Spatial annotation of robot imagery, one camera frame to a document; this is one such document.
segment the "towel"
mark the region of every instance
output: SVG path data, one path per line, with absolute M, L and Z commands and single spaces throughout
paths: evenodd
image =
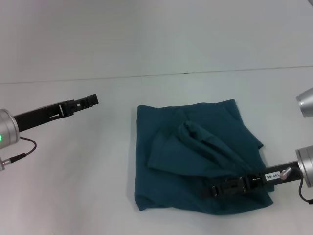
M 137 113 L 135 200 L 140 211 L 174 207 L 223 215 L 267 207 L 262 188 L 242 195 L 202 198 L 224 179 L 266 168 L 262 143 L 244 126 L 235 100 L 153 108 Z

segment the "white table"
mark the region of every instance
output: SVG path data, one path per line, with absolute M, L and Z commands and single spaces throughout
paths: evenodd
M 276 187 L 268 208 L 232 216 L 177 209 L 139 212 L 134 201 L 136 108 L 234 98 L 246 126 L 265 147 L 267 165 L 296 160 L 313 145 L 313 119 L 295 97 L 313 87 L 313 68 L 0 85 L 0 107 L 14 115 L 97 94 L 100 104 L 27 130 L 37 150 L 0 173 L 4 235 L 302 235 L 312 234 L 312 207 L 299 182 Z M 0 151 L 3 159 L 32 146 Z M 303 194 L 313 198 L 306 186 Z
M 0 83 L 313 66 L 307 0 L 1 0 Z

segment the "cable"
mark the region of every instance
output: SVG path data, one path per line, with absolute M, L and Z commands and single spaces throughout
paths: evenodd
M 303 197 L 303 195 L 302 195 L 302 192 L 301 192 L 301 190 L 302 190 L 302 185 L 303 185 L 303 174 L 302 174 L 302 171 L 301 171 L 299 168 L 297 168 L 297 167 L 291 167 L 291 169 L 297 171 L 297 172 L 300 174 L 300 176 L 301 176 L 300 185 L 299 185 L 299 196 L 301 197 L 301 199 L 302 199 L 303 201 L 305 201 L 305 202 L 309 203 L 310 205 L 312 205 L 312 204 L 313 204 L 313 200 L 307 200 L 307 199 L 305 199 L 305 198 Z
M 37 148 L 37 144 L 36 144 L 35 141 L 33 141 L 33 140 L 29 139 L 29 138 L 25 138 L 25 137 L 20 137 L 20 139 L 32 142 L 32 143 L 34 144 L 34 147 L 33 147 L 33 149 L 30 150 L 28 153 L 22 153 L 22 154 L 19 154 L 19 155 L 16 155 L 16 156 L 14 156 L 14 157 L 9 158 L 11 163 L 16 162 L 16 161 L 18 161 L 18 160 L 20 160 L 20 159 L 26 157 L 27 155 L 29 155 L 29 154 L 31 154 L 32 152 L 34 152 L 35 149 Z

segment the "crumpled fabric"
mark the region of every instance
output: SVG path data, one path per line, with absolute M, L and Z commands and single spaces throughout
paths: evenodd
M 235 100 L 153 108 L 137 113 L 135 200 L 140 211 L 174 207 L 223 215 L 273 203 L 271 189 L 203 198 L 203 188 L 262 171 L 262 143 L 244 126 Z

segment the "label sticker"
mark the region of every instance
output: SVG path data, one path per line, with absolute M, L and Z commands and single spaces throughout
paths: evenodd
M 280 174 L 279 171 L 273 172 L 273 173 L 270 173 L 270 174 L 266 174 L 265 178 L 266 178 L 267 181 L 269 181 L 269 180 L 276 180 L 276 179 L 279 179 L 279 174 Z

